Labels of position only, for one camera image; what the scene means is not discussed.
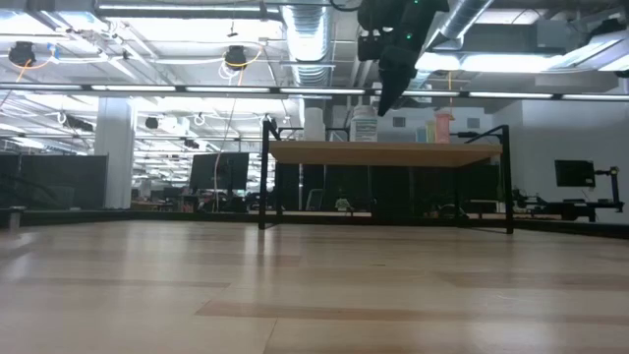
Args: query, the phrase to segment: shelf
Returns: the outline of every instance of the shelf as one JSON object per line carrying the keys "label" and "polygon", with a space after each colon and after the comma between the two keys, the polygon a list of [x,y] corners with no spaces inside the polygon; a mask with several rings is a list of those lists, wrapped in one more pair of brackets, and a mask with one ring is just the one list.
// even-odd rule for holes
{"label": "shelf", "polygon": [[502,153],[500,145],[270,142],[279,163],[460,167]]}

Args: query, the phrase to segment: white pillar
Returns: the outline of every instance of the white pillar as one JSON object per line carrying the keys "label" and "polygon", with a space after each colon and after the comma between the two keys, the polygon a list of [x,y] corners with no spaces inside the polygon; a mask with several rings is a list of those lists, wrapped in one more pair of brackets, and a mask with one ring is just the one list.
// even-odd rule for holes
{"label": "white pillar", "polygon": [[94,154],[108,155],[105,207],[129,208],[138,116],[127,98],[98,100]]}

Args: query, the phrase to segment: black metal frame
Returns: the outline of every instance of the black metal frame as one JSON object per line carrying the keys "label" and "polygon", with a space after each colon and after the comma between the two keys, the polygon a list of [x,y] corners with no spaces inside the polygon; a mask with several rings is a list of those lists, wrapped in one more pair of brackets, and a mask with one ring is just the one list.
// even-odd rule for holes
{"label": "black metal frame", "polygon": [[[267,228],[267,217],[266,217],[266,205],[267,205],[267,191],[266,191],[266,181],[268,179],[268,154],[269,154],[269,146],[270,146],[270,136],[272,135],[276,141],[281,141],[280,134],[284,131],[292,130],[292,131],[300,131],[303,128],[280,128],[276,130],[273,125],[269,121],[264,121],[262,123],[262,172],[260,178],[260,200],[259,200],[259,216],[257,226],[258,229],[264,230]],[[347,129],[338,128],[338,129],[327,129],[327,131],[344,131],[348,133]],[[502,144],[502,154],[500,155],[500,166],[502,169],[502,187],[504,191],[504,203],[506,218],[504,220],[503,226],[506,229],[506,233],[511,235],[514,231],[514,218],[513,218],[513,196],[511,194],[512,186],[511,186],[511,145],[509,139],[509,127],[506,125],[501,125],[499,127],[493,128],[485,133],[475,135],[471,139],[469,139],[465,144],[471,144],[479,139],[485,137],[498,137],[500,143]],[[465,222],[462,220],[461,215],[459,214],[459,184],[458,184],[458,174],[459,171],[467,166],[462,166],[458,168],[454,168],[454,205],[455,205],[455,214],[454,214],[454,223],[452,226],[457,227],[482,227],[486,225],[486,223],[476,222],[476,220],[466,220]],[[282,209],[282,188],[280,186],[283,183],[283,166],[281,163],[276,163],[275,165],[275,210],[276,217],[274,217],[275,223],[270,225],[272,227],[276,224],[282,223],[284,220],[283,209]],[[370,192],[371,192],[371,174],[370,174]],[[324,216],[304,216],[304,217],[312,217],[319,218],[321,220],[330,220],[330,218],[326,218]],[[341,223],[354,224],[356,220],[341,220]],[[415,222],[415,221],[400,221],[400,222],[391,222],[392,225],[408,225],[412,223],[417,224],[425,224],[431,225],[430,222]]]}

